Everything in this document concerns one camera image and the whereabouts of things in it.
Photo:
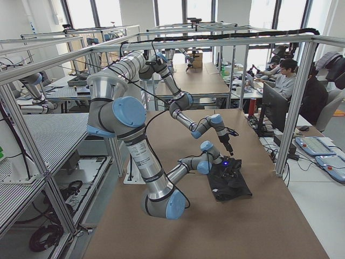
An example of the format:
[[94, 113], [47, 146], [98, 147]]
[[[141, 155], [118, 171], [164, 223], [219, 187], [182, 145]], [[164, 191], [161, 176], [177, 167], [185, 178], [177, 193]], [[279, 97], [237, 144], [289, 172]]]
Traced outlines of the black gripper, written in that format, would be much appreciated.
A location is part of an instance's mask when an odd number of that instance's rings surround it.
[[220, 175], [222, 178], [236, 178], [242, 167], [242, 160], [235, 158], [223, 158]]
[[219, 141], [224, 145], [226, 150], [233, 156], [233, 148], [230, 144], [230, 136], [237, 137], [239, 134], [231, 129], [231, 128], [224, 128], [220, 131], [217, 131]]

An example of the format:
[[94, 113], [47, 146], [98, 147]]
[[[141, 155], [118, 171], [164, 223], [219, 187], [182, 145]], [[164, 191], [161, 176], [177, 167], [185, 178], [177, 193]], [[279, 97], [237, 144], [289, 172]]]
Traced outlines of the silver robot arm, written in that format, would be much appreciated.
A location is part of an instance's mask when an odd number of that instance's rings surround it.
[[109, 72], [115, 77], [115, 82], [111, 85], [122, 84], [124, 86], [129, 84], [137, 85], [134, 81], [135, 76], [138, 76], [141, 80], [147, 80], [154, 73], [159, 74], [172, 94], [172, 99], [165, 104], [165, 109], [169, 111], [171, 117], [184, 124], [195, 139], [201, 137], [208, 129], [214, 128], [219, 141], [233, 155], [230, 136], [237, 136], [238, 133], [224, 125], [220, 114], [201, 118], [198, 123], [183, 114], [183, 111], [192, 106], [194, 99], [190, 93], [179, 88], [167, 60], [161, 53], [149, 56], [146, 51], [133, 51], [111, 63], [103, 71]]
[[90, 135], [122, 140], [132, 156], [147, 189], [142, 199], [146, 214], [175, 220], [182, 216], [187, 198], [176, 184], [191, 170], [207, 175], [225, 158], [210, 141], [201, 144], [201, 155], [180, 159], [178, 165], [165, 173], [149, 147], [145, 133], [146, 109], [142, 103], [126, 96], [127, 83], [105, 72], [87, 78], [91, 89], [91, 105], [87, 123]]

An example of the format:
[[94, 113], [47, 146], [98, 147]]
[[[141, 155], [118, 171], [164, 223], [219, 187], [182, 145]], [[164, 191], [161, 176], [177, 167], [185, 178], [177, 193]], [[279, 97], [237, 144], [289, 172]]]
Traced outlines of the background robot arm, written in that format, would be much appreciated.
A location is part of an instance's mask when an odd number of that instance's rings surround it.
[[39, 72], [19, 79], [32, 97], [31, 105], [19, 105], [22, 112], [27, 114], [46, 114], [57, 108], [57, 105], [49, 102], [44, 94], [38, 89], [37, 85], [40, 84], [42, 80], [43, 76]]

